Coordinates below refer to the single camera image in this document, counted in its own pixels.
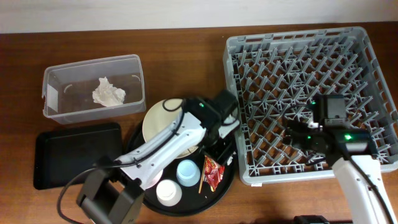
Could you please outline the red snack wrapper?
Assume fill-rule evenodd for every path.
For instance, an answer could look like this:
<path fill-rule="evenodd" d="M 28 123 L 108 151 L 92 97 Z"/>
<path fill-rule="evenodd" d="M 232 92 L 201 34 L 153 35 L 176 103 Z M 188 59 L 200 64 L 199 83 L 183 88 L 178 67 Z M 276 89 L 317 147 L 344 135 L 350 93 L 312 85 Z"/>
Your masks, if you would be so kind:
<path fill-rule="evenodd" d="M 224 166 L 219 165 L 216 161 L 205 157 L 205 181 L 210 186 L 212 192 L 214 192 L 218 184 L 223 180 Z"/>

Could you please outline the light blue cup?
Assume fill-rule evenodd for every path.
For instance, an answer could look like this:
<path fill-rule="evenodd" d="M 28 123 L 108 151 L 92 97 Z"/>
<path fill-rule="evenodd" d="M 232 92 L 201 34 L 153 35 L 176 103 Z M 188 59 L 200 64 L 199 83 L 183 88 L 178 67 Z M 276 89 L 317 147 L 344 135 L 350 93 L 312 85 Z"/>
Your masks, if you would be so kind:
<path fill-rule="evenodd" d="M 192 187 L 200 180 L 200 170 L 192 160 L 183 160 L 177 166 L 176 177 L 184 187 Z"/>

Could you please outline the white cup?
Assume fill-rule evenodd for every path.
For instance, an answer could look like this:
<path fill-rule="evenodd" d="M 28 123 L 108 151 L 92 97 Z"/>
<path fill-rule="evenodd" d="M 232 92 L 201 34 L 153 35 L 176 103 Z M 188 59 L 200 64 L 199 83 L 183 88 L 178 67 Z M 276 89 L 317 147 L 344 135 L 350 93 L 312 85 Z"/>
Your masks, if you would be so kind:
<path fill-rule="evenodd" d="M 172 207 L 181 200 L 182 189 L 178 183 L 172 180 L 161 180 L 156 187 L 156 196 L 162 205 Z"/>

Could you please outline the white napkin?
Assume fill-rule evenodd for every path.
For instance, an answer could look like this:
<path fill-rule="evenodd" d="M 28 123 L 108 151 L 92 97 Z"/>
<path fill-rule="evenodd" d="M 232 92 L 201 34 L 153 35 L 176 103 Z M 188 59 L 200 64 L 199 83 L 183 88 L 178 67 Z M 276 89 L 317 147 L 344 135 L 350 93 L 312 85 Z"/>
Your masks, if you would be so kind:
<path fill-rule="evenodd" d="M 99 85 L 92 93 L 93 102 L 105 107 L 122 105 L 125 96 L 126 92 L 110 84 L 106 77 L 99 78 Z"/>

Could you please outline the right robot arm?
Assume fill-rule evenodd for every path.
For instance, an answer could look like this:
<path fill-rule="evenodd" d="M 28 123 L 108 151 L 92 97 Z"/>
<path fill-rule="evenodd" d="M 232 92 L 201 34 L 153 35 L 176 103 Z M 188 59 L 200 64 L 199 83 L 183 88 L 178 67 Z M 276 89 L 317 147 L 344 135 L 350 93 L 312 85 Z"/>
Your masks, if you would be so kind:
<path fill-rule="evenodd" d="M 318 156 L 308 165 L 326 162 L 348 201 L 353 223 L 397 223 L 381 176 L 377 148 L 369 131 L 349 124 L 343 95 L 317 95 L 303 107 L 315 128 L 282 117 L 284 143 Z"/>

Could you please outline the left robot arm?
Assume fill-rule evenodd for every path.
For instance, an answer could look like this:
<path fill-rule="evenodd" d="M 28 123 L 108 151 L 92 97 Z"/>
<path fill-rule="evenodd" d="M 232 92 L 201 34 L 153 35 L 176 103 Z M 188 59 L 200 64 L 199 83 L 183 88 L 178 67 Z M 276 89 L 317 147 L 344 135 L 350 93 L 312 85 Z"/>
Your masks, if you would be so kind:
<path fill-rule="evenodd" d="M 238 99 L 228 90 L 212 100 L 183 100 L 179 116 L 150 141 L 84 171 L 77 205 L 95 223 L 133 223 L 150 181 L 190 147 L 198 146 L 217 164 L 226 164 L 233 153 L 230 135 L 239 126 L 237 108 Z"/>

